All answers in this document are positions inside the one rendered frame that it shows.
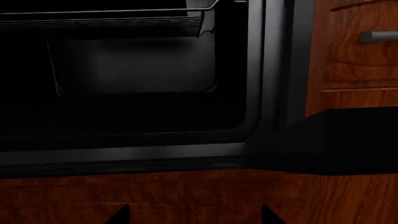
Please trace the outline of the wooden drawer front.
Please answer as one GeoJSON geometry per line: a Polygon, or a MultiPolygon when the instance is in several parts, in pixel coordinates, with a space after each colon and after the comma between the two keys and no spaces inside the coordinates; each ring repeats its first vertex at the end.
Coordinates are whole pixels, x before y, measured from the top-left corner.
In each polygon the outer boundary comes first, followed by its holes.
{"type": "Polygon", "coordinates": [[[398,41],[360,42],[363,32],[398,31],[398,0],[332,0],[327,31],[327,89],[398,86],[398,41]]]}

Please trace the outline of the black countertop slab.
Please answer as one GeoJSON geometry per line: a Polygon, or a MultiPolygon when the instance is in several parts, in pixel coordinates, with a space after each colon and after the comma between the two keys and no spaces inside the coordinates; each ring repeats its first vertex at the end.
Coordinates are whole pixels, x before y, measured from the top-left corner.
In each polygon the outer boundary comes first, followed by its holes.
{"type": "Polygon", "coordinates": [[[398,107],[325,110],[247,144],[253,169],[398,174],[398,107]]]}

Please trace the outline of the dark wooden cabinet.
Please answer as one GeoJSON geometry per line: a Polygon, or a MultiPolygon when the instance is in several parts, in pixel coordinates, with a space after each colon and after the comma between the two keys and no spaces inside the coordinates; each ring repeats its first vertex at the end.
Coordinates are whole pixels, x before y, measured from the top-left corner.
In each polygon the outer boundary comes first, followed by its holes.
{"type": "Polygon", "coordinates": [[[272,59],[282,31],[265,31],[249,67],[249,97],[261,119],[245,134],[163,134],[136,146],[110,138],[0,146],[0,224],[104,223],[124,205],[138,224],[260,224],[262,205],[286,224],[398,224],[398,174],[301,174],[245,162],[254,138],[307,118],[303,100],[320,91],[329,8],[329,0],[296,0],[283,93],[280,60],[272,59]]]}

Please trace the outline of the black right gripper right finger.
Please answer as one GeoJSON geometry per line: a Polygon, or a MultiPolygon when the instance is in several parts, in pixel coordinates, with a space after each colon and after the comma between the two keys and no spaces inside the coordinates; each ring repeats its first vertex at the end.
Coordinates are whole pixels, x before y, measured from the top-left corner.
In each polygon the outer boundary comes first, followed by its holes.
{"type": "Polygon", "coordinates": [[[262,224],[286,224],[273,210],[267,205],[262,205],[261,210],[261,223],[262,224]]]}

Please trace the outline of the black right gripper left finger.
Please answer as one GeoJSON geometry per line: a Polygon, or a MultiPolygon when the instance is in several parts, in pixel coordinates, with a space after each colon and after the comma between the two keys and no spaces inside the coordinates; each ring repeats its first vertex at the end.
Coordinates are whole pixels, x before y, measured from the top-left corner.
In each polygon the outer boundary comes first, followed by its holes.
{"type": "Polygon", "coordinates": [[[129,205],[123,206],[105,224],[130,224],[129,205]]]}

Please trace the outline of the black built-in oven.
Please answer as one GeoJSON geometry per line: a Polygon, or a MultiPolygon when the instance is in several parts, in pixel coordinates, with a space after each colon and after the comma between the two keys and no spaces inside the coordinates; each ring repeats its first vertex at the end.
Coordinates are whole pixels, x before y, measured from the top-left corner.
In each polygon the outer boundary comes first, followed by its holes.
{"type": "Polygon", "coordinates": [[[251,167],[312,0],[0,0],[0,180],[251,167]]]}

